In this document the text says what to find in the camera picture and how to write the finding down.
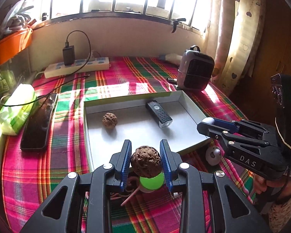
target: window sill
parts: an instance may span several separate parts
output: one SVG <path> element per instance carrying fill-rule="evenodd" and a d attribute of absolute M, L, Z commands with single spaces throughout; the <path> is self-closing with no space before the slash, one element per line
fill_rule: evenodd
<path fill-rule="evenodd" d="M 82 18 L 98 18 L 98 17 L 120 17 L 120 18 L 135 18 L 135 19 L 142 19 L 142 20 L 147 20 L 147 21 L 153 21 L 153 22 L 158 22 L 158 23 L 164 23 L 168 25 L 173 25 L 173 21 L 164 19 L 164 18 L 159 18 L 155 16 L 150 16 L 150 15 L 142 15 L 142 14 L 137 14 L 134 12 L 111 12 L 111 11 L 98 11 L 98 12 L 87 12 L 87 13 L 79 13 L 79 14 L 73 14 L 73 15 L 67 15 L 67 16 L 62 16 L 58 18 L 52 18 L 49 20 L 41 21 L 37 24 L 35 24 L 32 29 L 36 30 L 39 29 L 43 26 L 47 26 L 50 24 L 54 23 L 61 23 L 65 21 L 72 21 L 74 19 L 82 19 Z M 198 35 L 203 36 L 203 32 L 189 27 L 185 24 L 178 24 L 177 28 L 185 29 L 190 32 L 196 33 Z"/>

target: heart pattern curtain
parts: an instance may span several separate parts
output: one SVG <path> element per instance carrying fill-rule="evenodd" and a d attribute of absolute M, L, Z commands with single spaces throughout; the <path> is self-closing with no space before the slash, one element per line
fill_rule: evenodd
<path fill-rule="evenodd" d="M 252 75 L 265 17 L 265 0 L 210 0 L 202 52 L 213 57 L 212 83 L 230 95 Z"/>

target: white ball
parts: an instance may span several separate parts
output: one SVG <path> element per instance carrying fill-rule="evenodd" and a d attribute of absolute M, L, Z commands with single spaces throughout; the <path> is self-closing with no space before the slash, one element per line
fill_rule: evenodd
<path fill-rule="evenodd" d="M 215 166 L 221 161 L 222 154 L 218 146 L 211 146 L 206 150 L 205 157 L 211 166 Z"/>
<path fill-rule="evenodd" d="M 214 124 L 214 119 L 212 117 L 206 117 L 202 120 L 204 123 Z"/>

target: white ball with black spots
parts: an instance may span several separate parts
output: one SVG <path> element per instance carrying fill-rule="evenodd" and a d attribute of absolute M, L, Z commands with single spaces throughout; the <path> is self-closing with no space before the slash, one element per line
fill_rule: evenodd
<path fill-rule="evenodd" d="M 218 146 L 216 146 L 216 145 L 210 146 L 206 150 L 206 161 L 211 166 L 215 166 L 215 165 L 219 164 L 219 162 L 221 161 L 221 158 L 222 158 L 222 154 L 221 154 L 221 151 L 220 151 Z"/>

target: green ball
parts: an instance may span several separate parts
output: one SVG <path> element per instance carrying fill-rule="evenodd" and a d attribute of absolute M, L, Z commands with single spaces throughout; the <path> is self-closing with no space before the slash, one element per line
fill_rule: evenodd
<path fill-rule="evenodd" d="M 140 184 L 149 190 L 157 190 L 164 184 L 164 174 L 161 172 L 159 175 L 153 178 L 140 177 Z"/>

